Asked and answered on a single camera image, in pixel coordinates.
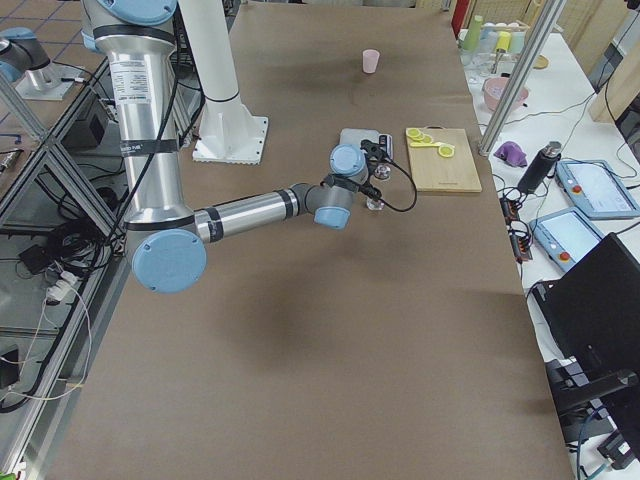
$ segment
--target wooden cutting board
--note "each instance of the wooden cutting board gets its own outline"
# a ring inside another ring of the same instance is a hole
[[[473,161],[467,134],[457,128],[420,128],[435,142],[455,146],[451,158],[443,158],[437,148],[411,147],[412,140],[405,136],[409,151],[411,175],[420,192],[481,192],[482,185]]]

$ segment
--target green bottle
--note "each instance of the green bottle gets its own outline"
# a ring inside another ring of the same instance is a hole
[[[469,30],[462,42],[462,50],[465,52],[473,52],[478,48],[480,40],[480,31],[482,30],[482,15],[475,15],[469,23]]]

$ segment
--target white table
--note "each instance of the white table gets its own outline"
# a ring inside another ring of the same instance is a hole
[[[591,84],[560,34],[554,33],[549,37],[542,53],[550,60],[549,67],[531,72],[526,83],[527,88],[530,90],[527,106],[515,110],[509,116],[508,122],[538,112],[559,112],[587,100],[590,95],[594,94]],[[474,99],[478,123],[481,129],[484,130],[483,125],[486,125],[491,118],[491,111],[486,107],[483,99],[482,83],[484,78],[473,70],[468,70],[466,73],[469,90]],[[613,124],[596,123],[591,120],[588,106],[594,98],[595,95],[582,105],[564,113],[546,113],[505,125],[488,159],[491,162],[494,174],[503,178],[507,187],[515,187],[525,172],[524,168],[511,167],[493,156],[493,152],[503,142],[513,141],[519,144],[527,154],[527,160],[530,163],[538,150],[543,148],[550,140],[557,140],[562,143],[564,147],[563,157],[583,160],[604,159],[617,174],[622,176],[634,174],[633,170],[623,162],[633,165],[640,172],[637,160],[626,146],[617,128]],[[574,126],[576,127],[575,131],[571,135]],[[543,198],[530,196],[524,203],[522,210],[520,210],[520,216],[524,221],[528,222],[536,218],[536,216],[543,216],[573,206],[555,181],[549,183],[547,180],[546,182],[549,185],[549,194],[544,203],[542,203]],[[633,179],[625,179],[623,182],[627,186],[640,184],[640,175]],[[499,179],[496,179],[495,183],[497,189],[501,189],[504,186]],[[544,187],[540,186],[536,194],[542,195],[544,192]],[[631,192],[636,200],[640,200],[640,188],[631,190]],[[637,221],[638,219],[605,220],[595,221],[594,223],[603,233],[607,234],[622,230]],[[640,258],[640,226],[622,234],[620,238],[636,258]],[[555,280],[562,276],[560,268],[535,243],[532,246],[532,254],[533,261],[523,264],[522,285],[526,291],[539,280]],[[529,311],[544,360],[561,359],[563,356],[555,345],[542,313],[532,297],[529,299]],[[582,447],[581,464],[589,473],[595,471],[603,463],[604,459],[598,453],[596,447],[605,438],[606,435],[594,437]],[[575,465],[575,456],[571,455],[570,458],[572,464]],[[598,478],[602,480],[637,480],[640,478],[640,462],[634,461],[623,471],[614,471],[611,468],[607,468]]]

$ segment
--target black bottle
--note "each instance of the black bottle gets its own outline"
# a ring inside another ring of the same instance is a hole
[[[534,193],[549,170],[560,160],[561,150],[560,142],[549,142],[546,147],[540,150],[518,182],[518,190],[527,195]]]

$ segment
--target pink bowl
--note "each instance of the pink bowl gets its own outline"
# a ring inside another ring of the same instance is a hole
[[[484,82],[484,85],[482,87],[482,92],[484,93],[484,103],[492,112],[498,106],[498,102],[500,101],[500,97],[502,97],[502,92],[504,92],[508,81],[509,79],[505,77],[495,77],[489,78]],[[528,97],[529,89],[523,87],[522,90],[520,90],[520,95],[518,95],[516,101],[513,102],[511,110],[513,111],[516,108],[521,107]]]

